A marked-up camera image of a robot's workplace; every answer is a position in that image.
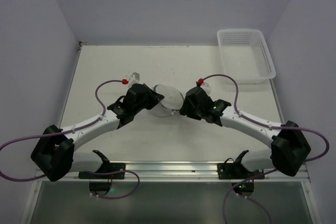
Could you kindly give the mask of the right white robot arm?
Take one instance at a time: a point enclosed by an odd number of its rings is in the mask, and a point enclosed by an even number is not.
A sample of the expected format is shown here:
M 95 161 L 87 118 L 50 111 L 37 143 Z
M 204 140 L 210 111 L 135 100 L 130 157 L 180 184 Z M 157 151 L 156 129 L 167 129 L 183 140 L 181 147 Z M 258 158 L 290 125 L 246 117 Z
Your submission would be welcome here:
M 261 151 L 242 151 L 232 164 L 224 166 L 225 172 L 237 178 L 254 176 L 264 169 L 276 169 L 294 177 L 311 151 L 296 123 L 288 121 L 282 125 L 255 116 L 249 121 L 229 102 L 213 101 L 201 87 L 194 87 L 186 93 L 180 114 L 237 130 L 267 146 Z

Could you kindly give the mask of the white mesh laundry bag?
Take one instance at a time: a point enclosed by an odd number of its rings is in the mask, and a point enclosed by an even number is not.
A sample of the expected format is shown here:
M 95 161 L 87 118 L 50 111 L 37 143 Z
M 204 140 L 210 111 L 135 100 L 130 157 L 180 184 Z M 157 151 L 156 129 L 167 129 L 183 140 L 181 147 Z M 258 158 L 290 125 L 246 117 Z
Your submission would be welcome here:
M 157 84 L 153 87 L 153 91 L 164 96 L 150 113 L 156 117 L 163 118 L 179 113 L 184 103 L 182 93 L 173 87 Z

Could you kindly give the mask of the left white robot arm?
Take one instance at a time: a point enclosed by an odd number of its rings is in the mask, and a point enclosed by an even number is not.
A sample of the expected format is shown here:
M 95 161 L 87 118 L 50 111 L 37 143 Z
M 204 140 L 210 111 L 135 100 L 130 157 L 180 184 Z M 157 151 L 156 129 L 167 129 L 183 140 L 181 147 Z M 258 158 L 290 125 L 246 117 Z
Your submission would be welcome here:
M 59 129 L 52 125 L 45 129 L 31 153 L 31 160 L 51 181 L 69 172 L 108 177 L 116 171 L 100 151 L 81 155 L 77 150 L 98 136 L 117 130 L 134 120 L 143 109 L 151 110 L 164 99 L 146 84 L 133 84 L 115 103 L 103 108 L 96 118 Z

